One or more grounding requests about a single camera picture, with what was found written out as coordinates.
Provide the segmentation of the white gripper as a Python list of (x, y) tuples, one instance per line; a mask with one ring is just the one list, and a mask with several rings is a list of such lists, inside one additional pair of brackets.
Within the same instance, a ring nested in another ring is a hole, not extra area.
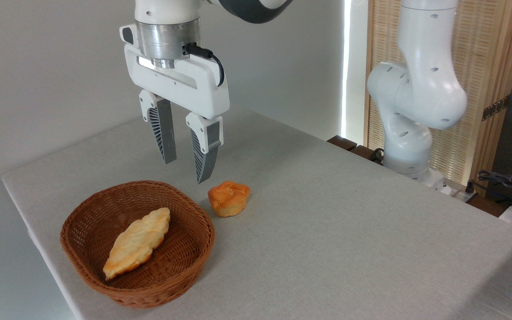
[(219, 147), (224, 144), (222, 114), (230, 108), (228, 84), (219, 86), (219, 65), (204, 57), (189, 55), (176, 60), (172, 69), (155, 67), (140, 52), (136, 25), (120, 28), (130, 78), (140, 92), (142, 117), (154, 132), (165, 164), (177, 159), (171, 102), (189, 111), (197, 183), (211, 177)]

